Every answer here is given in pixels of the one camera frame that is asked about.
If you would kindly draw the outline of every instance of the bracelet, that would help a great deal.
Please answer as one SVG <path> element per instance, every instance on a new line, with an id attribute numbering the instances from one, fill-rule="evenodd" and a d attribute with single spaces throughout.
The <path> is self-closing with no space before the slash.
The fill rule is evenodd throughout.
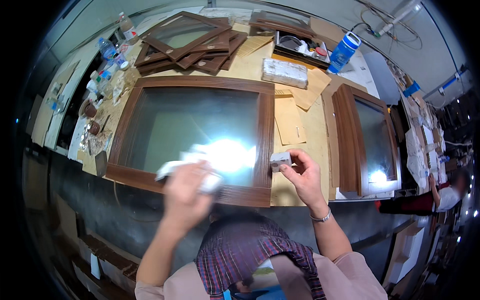
<path id="1" fill-rule="evenodd" d="M 315 222 L 325 222 L 326 220 L 328 220 L 330 218 L 331 213 L 332 213 L 332 211 L 330 210 L 330 208 L 328 208 L 328 214 L 327 214 L 326 217 L 319 219 L 319 218 L 313 217 L 312 214 L 310 214 L 310 218 Z"/>

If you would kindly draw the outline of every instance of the hand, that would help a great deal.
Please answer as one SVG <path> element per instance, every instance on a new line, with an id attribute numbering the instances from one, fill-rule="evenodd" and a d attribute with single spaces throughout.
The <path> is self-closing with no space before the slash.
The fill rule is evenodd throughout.
<path id="1" fill-rule="evenodd" d="M 318 214 L 328 213 L 328 206 L 320 187 L 320 166 L 302 149 L 289 149 L 292 162 L 296 166 L 281 165 L 282 174 L 295 186 L 300 200 L 310 210 L 321 210 Z"/>
<path id="2" fill-rule="evenodd" d="M 430 184 L 430 188 L 432 188 L 436 185 L 435 178 L 433 178 L 432 173 L 430 173 L 430 175 L 428 176 L 428 183 Z"/>
<path id="3" fill-rule="evenodd" d="M 165 213 L 161 225 L 183 237 L 208 216 L 212 195 L 198 194 L 210 174 L 205 161 L 178 167 L 165 185 Z"/>

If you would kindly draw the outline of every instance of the plaid shirt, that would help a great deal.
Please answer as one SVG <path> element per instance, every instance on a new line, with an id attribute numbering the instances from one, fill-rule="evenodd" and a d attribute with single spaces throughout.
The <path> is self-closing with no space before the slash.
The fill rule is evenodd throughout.
<path id="1" fill-rule="evenodd" d="M 195 259 L 210 299 L 223 299 L 223 292 L 252 276 L 269 257 L 284 254 L 303 272 L 313 300 L 325 300 L 310 247 L 291 241 L 274 221 L 255 215 L 254 221 L 212 223 Z"/>

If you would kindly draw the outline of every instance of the person's left hand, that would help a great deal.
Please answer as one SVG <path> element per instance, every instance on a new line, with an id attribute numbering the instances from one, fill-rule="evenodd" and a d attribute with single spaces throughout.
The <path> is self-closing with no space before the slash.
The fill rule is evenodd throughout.
<path id="1" fill-rule="evenodd" d="M 430 173 L 428 176 L 428 183 L 430 184 L 430 188 L 436 185 L 435 178 L 433 178 L 433 174 Z"/>
<path id="2" fill-rule="evenodd" d="M 205 161 L 178 167 L 165 185 L 163 225 L 181 236 L 208 216 L 212 195 L 198 194 L 205 177 L 210 174 Z"/>

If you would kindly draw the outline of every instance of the pink shirt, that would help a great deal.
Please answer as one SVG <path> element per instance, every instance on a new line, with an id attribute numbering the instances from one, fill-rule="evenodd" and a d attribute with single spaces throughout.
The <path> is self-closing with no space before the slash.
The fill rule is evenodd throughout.
<path id="1" fill-rule="evenodd" d="M 387 299 L 387 294 L 365 262 L 363 255 L 347 252 L 334 262 L 319 254 L 313 254 L 327 300 L 376 300 Z M 273 269 L 287 299 L 311 299 L 310 288 L 302 271 L 284 255 L 270 257 Z M 189 263 L 170 278 L 162 287 L 137 282 L 137 300 L 209 300 L 195 263 Z"/>

